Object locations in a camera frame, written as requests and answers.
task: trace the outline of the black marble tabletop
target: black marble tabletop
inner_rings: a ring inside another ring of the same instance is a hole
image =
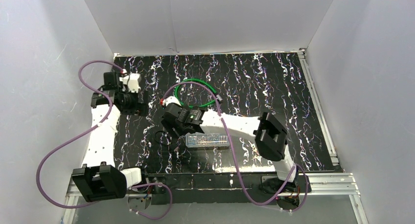
[[[195,150],[185,147],[182,139],[170,146],[154,140],[154,133],[163,130],[160,99],[164,93],[175,83],[198,78],[220,92],[224,113],[260,116],[272,112],[287,127],[291,156],[304,169],[333,170],[297,53],[118,57],[115,63],[140,73],[142,89],[149,92],[146,117],[120,118],[114,147],[118,169],[144,166],[148,173],[235,171],[229,147]],[[180,98],[196,105],[210,100],[205,90],[190,85],[180,88]],[[161,134],[157,137],[169,143]],[[241,138],[232,141],[242,172],[275,170],[271,161],[259,156],[252,142]]]

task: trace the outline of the green hose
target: green hose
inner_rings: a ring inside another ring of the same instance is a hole
[[[184,81],[182,81],[182,82],[188,82],[188,81],[194,81],[194,82],[197,82],[197,83],[200,83],[200,84],[202,84],[202,85],[204,85],[204,86],[206,86],[206,87],[208,87],[215,95],[217,95],[217,91],[211,86],[211,85],[209,85],[207,82],[205,82],[205,81],[202,81],[202,80],[200,80],[200,79],[195,79],[195,78],[191,78],[191,79],[186,79],[186,80],[184,80]],[[179,102],[180,102],[180,104],[181,105],[184,105],[184,103],[179,99],[179,86],[176,86],[175,88],[174,88],[174,96],[179,100]],[[198,106],[198,107],[200,107],[200,108],[205,108],[205,107],[208,107],[208,106],[210,106],[210,105],[212,105],[212,104],[214,104],[215,103],[215,100],[213,99],[212,101],[210,101],[210,102],[208,102],[208,103],[205,103],[205,104],[202,104],[202,105],[200,105],[200,106]]]

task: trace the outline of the gray floor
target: gray floor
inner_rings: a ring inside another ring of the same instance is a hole
[[[150,206],[146,213],[160,215],[167,206]],[[348,196],[309,196],[303,208],[290,216],[250,203],[174,204],[160,221],[130,213],[126,199],[104,201],[76,211],[74,224],[356,224]]]

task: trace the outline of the clear plastic box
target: clear plastic box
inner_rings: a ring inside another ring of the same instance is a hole
[[[228,147],[229,145],[226,134],[186,134],[188,148]]]

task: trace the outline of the cable connector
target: cable connector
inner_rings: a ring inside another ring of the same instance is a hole
[[[218,102],[219,103],[222,103],[223,102],[223,98],[220,96],[220,94],[217,94],[216,95],[216,98],[218,99]]]

